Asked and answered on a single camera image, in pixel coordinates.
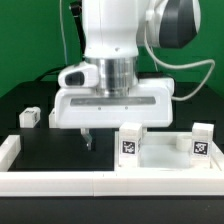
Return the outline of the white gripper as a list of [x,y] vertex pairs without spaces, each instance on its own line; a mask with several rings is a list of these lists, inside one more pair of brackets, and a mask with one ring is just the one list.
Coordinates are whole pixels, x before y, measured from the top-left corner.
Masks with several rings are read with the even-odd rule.
[[118,128],[125,122],[167,127],[173,121],[170,77],[136,77],[134,61],[84,61],[63,69],[55,96],[55,122],[62,129],[81,129],[91,149],[92,128]]

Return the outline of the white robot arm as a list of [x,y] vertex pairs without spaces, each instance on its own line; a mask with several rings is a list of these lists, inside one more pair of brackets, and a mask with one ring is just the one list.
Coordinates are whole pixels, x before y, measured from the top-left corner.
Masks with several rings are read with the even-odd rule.
[[81,0],[78,10],[84,60],[59,74],[56,126],[79,129],[87,143],[94,128],[169,126],[178,99],[174,80],[139,78],[138,47],[186,46],[200,29],[199,0]]

